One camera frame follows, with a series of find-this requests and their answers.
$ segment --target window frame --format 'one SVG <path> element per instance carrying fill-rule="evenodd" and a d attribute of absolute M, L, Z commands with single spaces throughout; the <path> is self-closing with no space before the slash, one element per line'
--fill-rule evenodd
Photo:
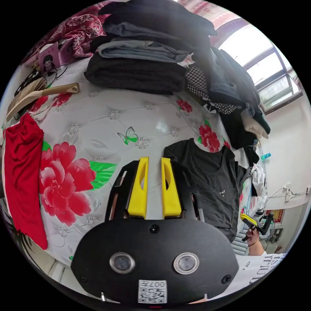
<path fill-rule="evenodd" d="M 257 89 L 257 91 L 259 92 L 260 90 L 266 88 L 267 86 L 271 85 L 272 83 L 286 77 L 288 80 L 288 84 L 290 85 L 289 87 L 289 91 L 291 89 L 291 91 L 293 92 L 293 87 L 291 86 L 291 77 L 289 76 L 286 66 L 283 62 L 283 59 L 281 58 L 278 50 L 276 49 L 276 47 L 274 46 L 274 44 L 271 42 L 272 47 L 269 48 L 268 50 L 264 51 L 263 53 L 259 54 L 258 56 L 256 56 L 255 58 L 253 58 L 251 61 L 249 61 L 247 64 L 245 64 L 243 66 L 243 68 L 245 69 L 245 71 L 247 71 L 248 69 L 250 69 L 251 67 L 253 67 L 254 65 L 256 65 L 258 62 L 260 62 L 261 60 L 265 59 L 267 56 L 275 53 L 282 65 L 282 70 L 280 70 L 279 72 L 273 74 L 271 77 L 265 79 L 264 81 L 261 81 L 260 83 L 258 83 L 255 88 Z M 281 101 L 280 103 L 272 106 L 271 108 L 266 109 L 264 107 L 264 105 L 262 103 L 260 103 L 260 107 L 263 110 L 264 114 L 267 115 L 269 113 L 272 113 L 288 104 L 290 104 L 291 102 L 293 102 L 294 100 L 298 99 L 299 97 L 301 97 L 303 95 L 302 89 L 297 86 L 299 88 L 299 92 L 297 92 L 296 94 L 293 94 L 292 96 L 284 99 L 283 101 Z"/>

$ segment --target window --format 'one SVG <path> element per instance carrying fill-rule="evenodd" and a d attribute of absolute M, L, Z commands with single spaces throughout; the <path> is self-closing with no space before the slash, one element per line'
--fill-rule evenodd
<path fill-rule="evenodd" d="M 302 96 L 289 72 L 292 66 L 283 53 L 256 27 L 247 25 L 231 35 L 221 46 L 249 73 L 261 99 L 265 114 Z"/>

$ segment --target brush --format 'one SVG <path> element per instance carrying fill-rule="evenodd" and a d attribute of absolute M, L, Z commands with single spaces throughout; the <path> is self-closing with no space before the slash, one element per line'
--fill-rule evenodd
<path fill-rule="evenodd" d="M 78 93 L 80 91 L 77 82 L 44 89 L 46 84 L 45 78 L 39 78 L 22 89 L 10 103 L 6 120 L 9 121 L 17 112 L 40 97 L 59 93 Z"/>

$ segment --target qr code label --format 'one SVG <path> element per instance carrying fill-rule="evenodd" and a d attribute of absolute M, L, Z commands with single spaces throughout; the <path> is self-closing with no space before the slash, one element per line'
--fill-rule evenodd
<path fill-rule="evenodd" d="M 139 280 L 138 302 L 142 304 L 166 304 L 166 281 Z"/>

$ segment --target plastic bag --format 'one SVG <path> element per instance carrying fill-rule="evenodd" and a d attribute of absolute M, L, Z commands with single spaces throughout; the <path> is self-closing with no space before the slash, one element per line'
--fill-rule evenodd
<path fill-rule="evenodd" d="M 266 174 L 260 164 L 254 164 L 252 169 L 253 185 L 256 189 L 257 195 L 263 194 L 263 186 L 265 183 Z"/>

